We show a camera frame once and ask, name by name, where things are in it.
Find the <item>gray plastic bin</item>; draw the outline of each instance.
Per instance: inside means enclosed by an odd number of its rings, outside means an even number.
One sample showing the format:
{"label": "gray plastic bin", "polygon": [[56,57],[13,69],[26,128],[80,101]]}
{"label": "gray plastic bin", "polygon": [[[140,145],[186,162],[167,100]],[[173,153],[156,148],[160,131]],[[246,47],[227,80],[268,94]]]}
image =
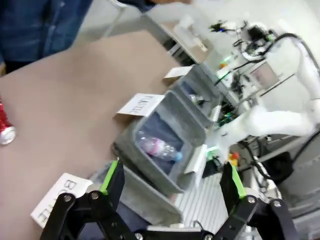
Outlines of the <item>gray plastic bin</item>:
{"label": "gray plastic bin", "polygon": [[[182,152],[181,161],[164,161],[146,154],[137,143],[137,133],[145,131]],[[161,193],[182,193],[194,184],[194,173],[184,174],[195,148],[204,144],[206,132],[179,96],[168,91],[149,117],[136,120],[115,140],[116,154],[132,164]]]}
{"label": "gray plastic bin", "polygon": [[[171,90],[189,106],[205,128],[217,124],[223,96],[199,65],[193,66],[185,76],[180,77],[172,85]],[[193,103],[190,95],[202,96],[205,103],[200,107]]]}
{"label": "gray plastic bin", "polygon": [[[90,180],[102,184],[111,166],[107,164]],[[152,188],[127,167],[123,167],[125,184],[117,209],[132,231],[146,225],[167,226],[183,222],[182,213],[169,199]]]}

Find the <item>brown table surface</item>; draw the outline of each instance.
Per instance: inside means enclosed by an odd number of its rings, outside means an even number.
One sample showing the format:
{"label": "brown table surface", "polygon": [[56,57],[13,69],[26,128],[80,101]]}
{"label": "brown table surface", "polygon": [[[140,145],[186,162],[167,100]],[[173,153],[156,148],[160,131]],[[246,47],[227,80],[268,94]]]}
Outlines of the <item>brown table surface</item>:
{"label": "brown table surface", "polygon": [[178,64],[146,31],[74,47],[0,78],[18,136],[0,147],[0,239],[37,240],[30,213],[64,173],[88,178],[112,159],[136,93],[162,94]]}

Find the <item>person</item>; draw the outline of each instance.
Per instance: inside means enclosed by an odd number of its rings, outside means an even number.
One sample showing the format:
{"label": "person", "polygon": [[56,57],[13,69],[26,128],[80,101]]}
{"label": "person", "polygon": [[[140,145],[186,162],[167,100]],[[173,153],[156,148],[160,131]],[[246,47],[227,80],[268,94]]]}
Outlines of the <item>person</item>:
{"label": "person", "polygon": [[[141,12],[190,0],[121,0]],[[0,74],[68,49],[93,0],[0,0]]]}

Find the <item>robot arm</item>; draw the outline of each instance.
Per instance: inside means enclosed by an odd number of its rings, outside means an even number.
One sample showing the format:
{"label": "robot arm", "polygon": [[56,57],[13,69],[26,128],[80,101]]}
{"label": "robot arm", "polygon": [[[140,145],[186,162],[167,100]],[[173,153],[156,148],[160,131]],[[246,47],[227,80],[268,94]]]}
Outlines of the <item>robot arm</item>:
{"label": "robot arm", "polygon": [[316,125],[320,123],[320,68],[310,49],[301,38],[292,33],[284,33],[267,42],[264,45],[264,51],[261,51],[261,47],[257,47],[252,56],[262,58],[277,42],[284,38],[290,38],[300,52],[300,63],[296,75],[310,94],[310,101],[305,111],[301,113],[290,111],[268,112],[263,106],[255,106],[216,130],[214,134],[221,136],[220,145],[224,149],[229,149],[231,145],[238,143],[249,135],[256,137],[270,134],[308,136],[314,132]]}

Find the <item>water bottle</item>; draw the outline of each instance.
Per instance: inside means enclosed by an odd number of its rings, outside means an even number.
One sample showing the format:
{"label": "water bottle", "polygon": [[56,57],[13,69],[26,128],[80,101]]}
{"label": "water bottle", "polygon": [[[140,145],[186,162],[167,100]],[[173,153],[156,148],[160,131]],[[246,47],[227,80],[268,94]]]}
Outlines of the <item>water bottle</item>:
{"label": "water bottle", "polygon": [[191,98],[191,101],[197,105],[202,105],[206,101],[203,96],[196,95],[196,94],[189,94],[189,97]]}
{"label": "water bottle", "polygon": [[151,137],[144,131],[138,132],[138,144],[147,154],[155,156],[165,161],[180,161],[183,157],[182,153],[177,151],[175,147],[165,141]]}

